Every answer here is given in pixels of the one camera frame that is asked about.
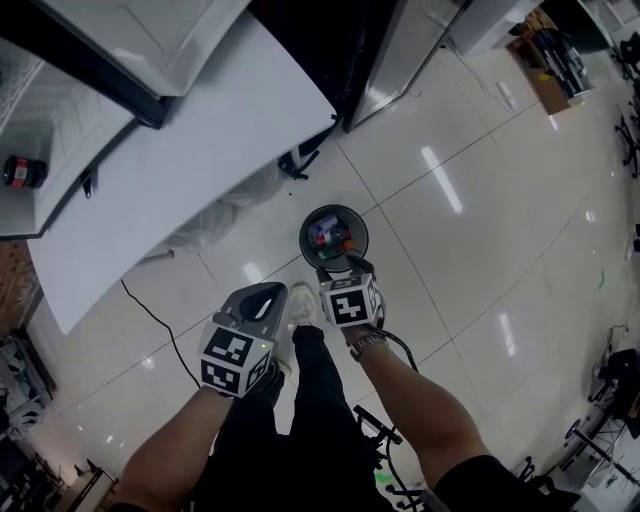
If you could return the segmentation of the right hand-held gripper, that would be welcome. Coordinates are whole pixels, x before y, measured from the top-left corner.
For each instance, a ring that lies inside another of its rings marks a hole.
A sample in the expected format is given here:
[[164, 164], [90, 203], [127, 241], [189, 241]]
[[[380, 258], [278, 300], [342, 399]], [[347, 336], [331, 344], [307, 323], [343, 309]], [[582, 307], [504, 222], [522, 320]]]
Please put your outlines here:
[[375, 268], [360, 256], [348, 256], [348, 277], [332, 280], [324, 267], [316, 269], [320, 300], [327, 321], [336, 328], [377, 326], [384, 315], [384, 301], [375, 278]]

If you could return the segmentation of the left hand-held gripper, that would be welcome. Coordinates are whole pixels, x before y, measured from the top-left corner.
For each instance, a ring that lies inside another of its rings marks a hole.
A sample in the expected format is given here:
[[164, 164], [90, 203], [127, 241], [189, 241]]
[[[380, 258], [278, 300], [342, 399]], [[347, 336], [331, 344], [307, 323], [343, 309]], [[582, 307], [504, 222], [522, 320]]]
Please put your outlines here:
[[267, 374], [288, 288], [263, 282], [233, 292], [205, 326], [199, 345], [200, 383], [242, 398]]

